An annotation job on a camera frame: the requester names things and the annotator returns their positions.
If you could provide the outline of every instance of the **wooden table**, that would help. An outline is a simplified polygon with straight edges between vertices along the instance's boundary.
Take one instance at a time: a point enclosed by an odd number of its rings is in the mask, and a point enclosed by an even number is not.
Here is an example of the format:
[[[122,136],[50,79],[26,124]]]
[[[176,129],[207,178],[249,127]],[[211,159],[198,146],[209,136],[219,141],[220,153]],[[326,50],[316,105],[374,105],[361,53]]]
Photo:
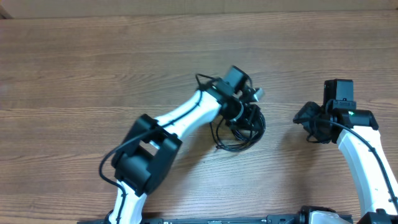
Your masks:
[[[335,144],[292,123],[323,82],[354,80],[398,174],[398,12],[300,12],[0,21],[0,222],[103,218],[116,188],[103,155],[143,113],[186,101],[193,73],[237,65],[261,86],[263,139],[216,150],[208,126],[185,141],[145,212],[164,218],[260,217],[322,205],[360,216]],[[106,166],[106,175],[113,168]]]

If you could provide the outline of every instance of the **table surface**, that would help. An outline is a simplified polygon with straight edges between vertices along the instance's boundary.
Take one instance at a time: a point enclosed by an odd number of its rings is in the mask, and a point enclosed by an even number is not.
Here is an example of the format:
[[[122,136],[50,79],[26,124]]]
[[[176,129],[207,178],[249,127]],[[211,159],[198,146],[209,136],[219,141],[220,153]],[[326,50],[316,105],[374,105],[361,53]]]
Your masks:
[[[360,216],[335,144],[309,144],[292,123],[322,103],[327,79],[354,80],[358,108],[380,125],[398,173],[398,11],[0,21],[0,223],[103,218],[116,189],[103,155],[143,113],[190,98],[194,73],[247,72],[266,96],[264,137],[216,150],[208,126],[184,142],[145,212],[165,218],[260,217],[302,205]],[[105,174],[113,176],[106,165]]]

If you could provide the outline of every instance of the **bundle of black cable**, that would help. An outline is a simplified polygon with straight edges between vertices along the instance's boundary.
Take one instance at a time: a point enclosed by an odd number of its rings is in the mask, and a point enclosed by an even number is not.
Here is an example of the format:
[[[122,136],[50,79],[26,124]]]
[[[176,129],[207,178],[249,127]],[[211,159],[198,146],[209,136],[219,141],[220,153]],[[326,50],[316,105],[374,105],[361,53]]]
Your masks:
[[[264,132],[266,131],[266,119],[260,111],[260,107],[255,104],[242,104],[244,107],[243,114],[238,119],[220,120],[217,124],[216,131],[213,130],[213,125],[210,123],[211,135],[214,142],[217,144],[217,149],[224,149],[229,152],[241,152],[249,149],[256,142],[258,142]],[[225,144],[218,133],[221,124],[225,121],[225,125],[229,127],[238,144]]]

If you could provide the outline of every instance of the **wooden tabletop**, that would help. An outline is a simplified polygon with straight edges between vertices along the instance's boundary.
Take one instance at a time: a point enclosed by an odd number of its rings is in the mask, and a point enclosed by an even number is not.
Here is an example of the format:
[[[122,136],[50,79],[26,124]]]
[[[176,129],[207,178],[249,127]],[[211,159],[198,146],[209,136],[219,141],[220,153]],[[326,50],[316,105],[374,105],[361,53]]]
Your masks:
[[[292,122],[307,101],[322,103],[327,79],[354,80],[398,174],[398,11],[2,20],[0,223],[103,218],[116,196],[98,176],[103,155],[141,114],[189,99],[194,73],[222,77],[231,65],[266,92],[264,137],[234,154],[200,128],[146,213],[260,217],[320,205],[358,218],[337,145],[307,143]]]

